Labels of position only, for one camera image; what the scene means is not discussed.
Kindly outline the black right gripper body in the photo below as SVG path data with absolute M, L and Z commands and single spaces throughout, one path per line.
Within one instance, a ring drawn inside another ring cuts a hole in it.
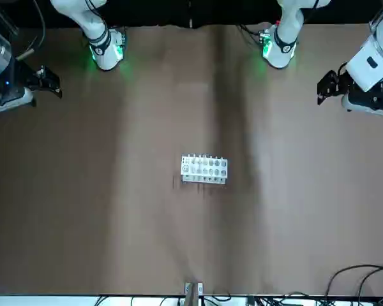
M 0 73 L 0 107 L 18 107 L 34 101 L 34 95 L 27 88 L 19 68 L 19 62 L 11 59 L 9 65 Z

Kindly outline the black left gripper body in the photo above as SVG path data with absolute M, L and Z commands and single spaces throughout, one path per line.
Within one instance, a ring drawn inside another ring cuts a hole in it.
M 383 108 L 383 81 L 374 85 L 369 91 L 363 92 L 354 84 L 350 87 L 348 100 L 351 104 L 365 108 Z

